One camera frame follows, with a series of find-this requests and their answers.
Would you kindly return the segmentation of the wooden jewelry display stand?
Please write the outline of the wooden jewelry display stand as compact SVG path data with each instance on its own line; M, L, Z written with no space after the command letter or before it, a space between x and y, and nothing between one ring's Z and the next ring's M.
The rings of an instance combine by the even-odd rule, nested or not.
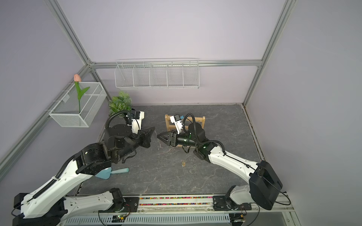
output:
M166 128L167 131L177 132L175 125L170 122L171 115L165 116ZM207 141L206 133L204 130L205 118L195 117L192 113L184 116L183 119L183 130L182 133L191 133L194 139L196 140L197 148L201 147L203 143Z

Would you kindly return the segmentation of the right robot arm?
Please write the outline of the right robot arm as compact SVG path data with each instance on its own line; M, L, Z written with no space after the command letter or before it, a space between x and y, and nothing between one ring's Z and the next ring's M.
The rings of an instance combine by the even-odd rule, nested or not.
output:
M231 211L245 203L253 202L265 210L277 203L283 184L267 161L254 162L226 151L218 140L206 138L203 124L192 113L186 116L166 116L167 132L158 134L158 139L170 147L182 147L185 153L193 153L201 160L218 165L246 181L244 186L231 186L224 196L213 197L216 211Z

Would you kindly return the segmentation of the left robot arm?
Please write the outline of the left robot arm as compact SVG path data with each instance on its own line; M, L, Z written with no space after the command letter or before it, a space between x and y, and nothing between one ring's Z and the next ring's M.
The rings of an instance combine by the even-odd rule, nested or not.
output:
M149 148L154 127L142 129L143 111L122 110L108 117L101 142L86 146L68 158L55 176L31 193L14 198L14 226L58 226L77 215L91 212L131 211L118 188L98 195L72 197L67 194L79 184L112 164L133 158L138 147Z

